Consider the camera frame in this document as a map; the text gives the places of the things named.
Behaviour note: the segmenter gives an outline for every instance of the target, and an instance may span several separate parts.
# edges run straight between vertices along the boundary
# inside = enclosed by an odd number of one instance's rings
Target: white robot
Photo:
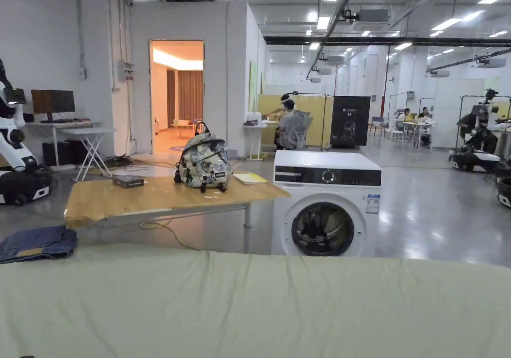
[[[51,191],[51,171],[43,168],[23,144],[24,91],[7,80],[0,59],[0,154],[9,166],[0,167],[0,204],[25,205]]]

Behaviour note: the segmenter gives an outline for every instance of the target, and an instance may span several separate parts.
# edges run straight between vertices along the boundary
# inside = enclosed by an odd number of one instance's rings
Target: yellow partition
[[[312,123],[307,131],[306,144],[308,146],[319,147],[321,146],[321,139],[323,139],[322,145],[325,147],[330,139],[334,98],[330,96],[326,97],[326,101],[325,97],[321,95],[298,95],[292,98],[297,109],[310,112],[312,116]],[[280,107],[280,95],[259,95],[258,106],[261,114],[269,114],[272,110]],[[262,144],[273,144],[275,130],[276,126],[274,125],[268,126],[262,130]]]

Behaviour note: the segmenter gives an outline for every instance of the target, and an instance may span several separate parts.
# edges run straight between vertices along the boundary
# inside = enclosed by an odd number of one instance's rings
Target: wheel
[[[28,197],[23,193],[16,193],[11,200],[14,206],[23,206],[28,202]]]

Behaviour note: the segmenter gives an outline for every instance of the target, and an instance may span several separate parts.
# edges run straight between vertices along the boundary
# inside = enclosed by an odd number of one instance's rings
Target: curtain
[[[179,71],[179,119],[203,119],[203,72]]]
[[[175,86],[174,71],[167,70],[167,118],[170,125],[173,124],[176,112],[176,86]]]

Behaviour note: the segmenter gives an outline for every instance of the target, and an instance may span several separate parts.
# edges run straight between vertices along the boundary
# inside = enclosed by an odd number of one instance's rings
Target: doorway
[[[152,150],[179,157],[203,119],[204,43],[152,40],[150,53]]]

